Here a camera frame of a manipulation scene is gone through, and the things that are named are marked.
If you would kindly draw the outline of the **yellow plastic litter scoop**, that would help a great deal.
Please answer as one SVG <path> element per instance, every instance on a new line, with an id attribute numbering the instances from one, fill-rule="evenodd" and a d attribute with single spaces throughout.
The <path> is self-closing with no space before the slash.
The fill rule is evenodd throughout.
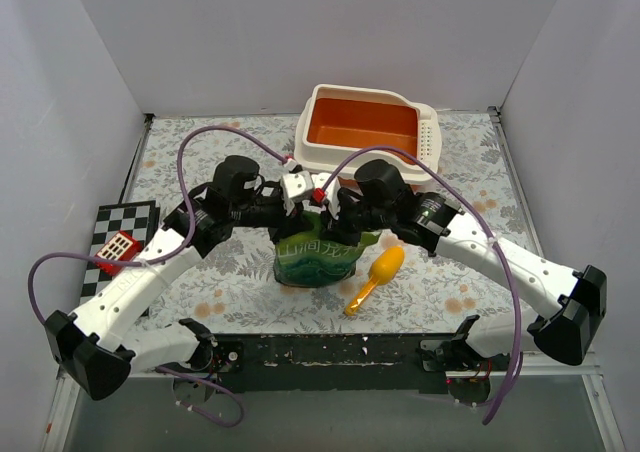
<path id="1" fill-rule="evenodd" d="M 368 280 L 361 287 L 357 295 L 345 307 L 347 316 L 354 316 L 367 300 L 375 288 L 391 282 L 405 260 L 404 249 L 394 246 L 385 250 L 371 265 L 368 272 Z"/>

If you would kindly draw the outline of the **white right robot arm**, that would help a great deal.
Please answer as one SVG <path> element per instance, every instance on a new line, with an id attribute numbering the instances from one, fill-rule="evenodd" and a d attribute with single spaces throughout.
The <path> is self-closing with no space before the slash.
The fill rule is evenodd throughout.
<path id="1" fill-rule="evenodd" d="M 338 238 L 388 229 L 399 239 L 458 262 L 510 290 L 513 312 L 472 316 L 432 357 L 475 369 L 499 355 L 531 347 L 569 366 L 580 365 L 606 314 L 607 277 L 595 266 L 559 265 L 501 239 L 470 206 L 435 192 L 416 193 L 397 168 L 375 159 L 355 173 L 357 193 L 322 173 L 312 198 L 326 207 L 327 230 Z"/>

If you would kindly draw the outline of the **green cat litter bag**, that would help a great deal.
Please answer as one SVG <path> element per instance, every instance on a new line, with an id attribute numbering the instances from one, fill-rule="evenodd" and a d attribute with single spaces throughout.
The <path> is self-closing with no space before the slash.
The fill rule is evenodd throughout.
<path id="1" fill-rule="evenodd" d="M 321 239 L 321 217 L 305 212 L 311 229 L 274 245 L 275 280 L 285 286 L 322 288 L 352 277 L 364 251 L 378 243 L 380 233 L 363 232 L 355 246 Z"/>

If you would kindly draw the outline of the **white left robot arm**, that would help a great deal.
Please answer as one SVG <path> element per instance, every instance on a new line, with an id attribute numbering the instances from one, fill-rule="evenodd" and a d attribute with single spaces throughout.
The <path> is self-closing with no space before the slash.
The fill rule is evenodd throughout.
<path id="1" fill-rule="evenodd" d="M 234 228 L 265 228 L 278 243 L 310 229 L 302 203 L 314 189 L 312 176 L 290 165 L 263 193 L 258 164 L 232 155 L 211 181 L 192 189 L 137 256 L 91 300 L 45 321 L 55 361 L 94 400 L 113 394 L 135 371 L 181 363 L 200 372 L 214 359 L 214 336 L 193 319 L 134 333 L 131 328 L 171 284 L 228 240 Z"/>

